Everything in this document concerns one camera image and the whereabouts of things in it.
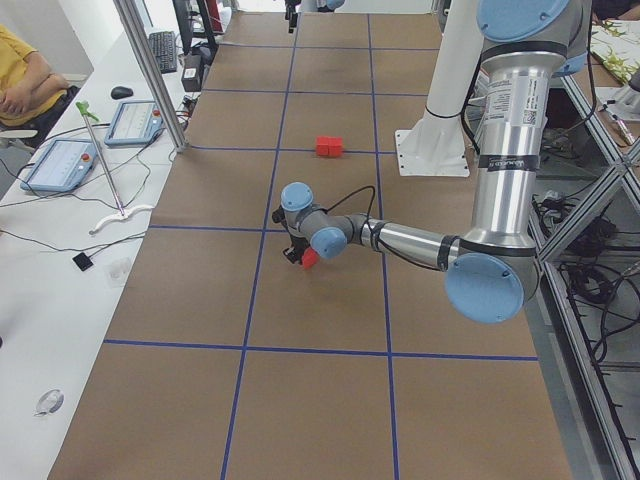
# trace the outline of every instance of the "person's hand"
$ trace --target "person's hand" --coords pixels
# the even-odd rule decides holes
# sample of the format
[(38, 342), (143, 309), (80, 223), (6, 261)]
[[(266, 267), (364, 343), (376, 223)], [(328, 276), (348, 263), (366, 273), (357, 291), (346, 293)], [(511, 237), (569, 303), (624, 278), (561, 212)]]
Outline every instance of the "person's hand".
[(25, 114), (31, 108), (31, 90), (20, 84), (5, 90), (0, 98), (2, 99), (0, 111), (9, 115), (17, 117)]

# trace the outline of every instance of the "blue object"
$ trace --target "blue object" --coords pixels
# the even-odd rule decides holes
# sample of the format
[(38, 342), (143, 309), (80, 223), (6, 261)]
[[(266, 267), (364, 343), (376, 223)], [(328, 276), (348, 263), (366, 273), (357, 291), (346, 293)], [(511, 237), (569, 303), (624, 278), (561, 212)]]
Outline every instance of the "blue object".
[(120, 102), (104, 137), (110, 147), (144, 147), (162, 128), (157, 105), (148, 100)]
[(513, 269), (485, 253), (458, 257), (447, 270), (444, 286), (455, 309), (476, 322), (503, 322), (524, 304), (524, 289)]
[(282, 189), (280, 204), (287, 212), (299, 212), (313, 203), (313, 192), (309, 185), (293, 182)]
[(545, 29), (569, 0), (480, 0), (476, 20), (492, 42), (519, 42)]
[(582, 70), (587, 62), (587, 52), (584, 52), (582, 55), (577, 55), (575, 57), (567, 59), (564, 62), (564, 65), (558, 69), (556, 73), (553, 74), (554, 77), (566, 77), (567, 75), (573, 75), (576, 72)]
[(327, 7), (331, 10), (340, 8), (342, 5), (344, 5), (344, 0), (327, 0)]
[(325, 260), (338, 256), (347, 246), (347, 237), (337, 227), (325, 227), (311, 237), (311, 248)]
[(20, 188), (36, 192), (70, 192), (89, 173), (97, 154), (91, 140), (54, 140), (20, 183)]

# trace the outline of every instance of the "blue joint cap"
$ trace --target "blue joint cap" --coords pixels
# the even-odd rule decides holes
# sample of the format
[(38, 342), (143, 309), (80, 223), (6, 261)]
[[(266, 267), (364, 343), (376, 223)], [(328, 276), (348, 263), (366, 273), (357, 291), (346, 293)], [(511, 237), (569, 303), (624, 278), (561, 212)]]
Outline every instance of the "blue joint cap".
[(558, 69), (556, 73), (553, 74), (554, 77), (566, 77), (567, 75), (573, 75), (576, 72), (582, 70), (582, 68), (587, 63), (587, 52), (584, 52), (582, 55), (577, 55), (575, 57), (569, 58), (564, 65)]
[(342, 5), (344, 5), (344, 0), (327, 0), (327, 7), (331, 10), (340, 8)]
[(519, 42), (544, 30), (570, 0), (480, 0), (476, 20), (485, 38)]
[(324, 227), (311, 237), (311, 248), (325, 260), (338, 256), (347, 246), (347, 237), (338, 227)]
[(280, 204), (287, 212), (299, 212), (313, 203), (313, 192), (309, 185), (293, 182), (282, 189)]
[(508, 320), (524, 304), (524, 289), (513, 269), (485, 253), (458, 257), (447, 270), (444, 287), (455, 309), (480, 323)]

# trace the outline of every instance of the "yellow shirt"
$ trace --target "yellow shirt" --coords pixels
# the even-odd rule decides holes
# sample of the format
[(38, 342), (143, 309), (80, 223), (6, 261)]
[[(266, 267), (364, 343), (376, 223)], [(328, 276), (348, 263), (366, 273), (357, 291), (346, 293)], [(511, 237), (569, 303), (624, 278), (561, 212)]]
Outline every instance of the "yellow shirt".
[[(20, 40), (0, 24), (0, 91), (4, 92), (22, 80), (27, 71), (25, 58), (35, 51), (35, 48)], [(0, 112), (0, 123), (8, 127), (22, 125), (49, 110), (64, 93), (64, 90), (56, 92), (42, 105), (23, 115), (16, 116)]]

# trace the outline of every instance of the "green clip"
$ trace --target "green clip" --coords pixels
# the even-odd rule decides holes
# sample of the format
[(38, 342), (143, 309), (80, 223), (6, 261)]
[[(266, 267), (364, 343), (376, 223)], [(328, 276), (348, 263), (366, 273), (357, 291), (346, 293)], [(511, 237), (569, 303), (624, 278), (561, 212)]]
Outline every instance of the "green clip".
[(78, 107), (78, 110), (80, 110), (80, 114), (83, 117), (93, 118), (96, 122), (100, 121), (98, 117), (96, 117), (93, 113), (89, 111), (89, 102), (87, 102), (86, 100), (82, 102), (76, 102), (76, 107)]

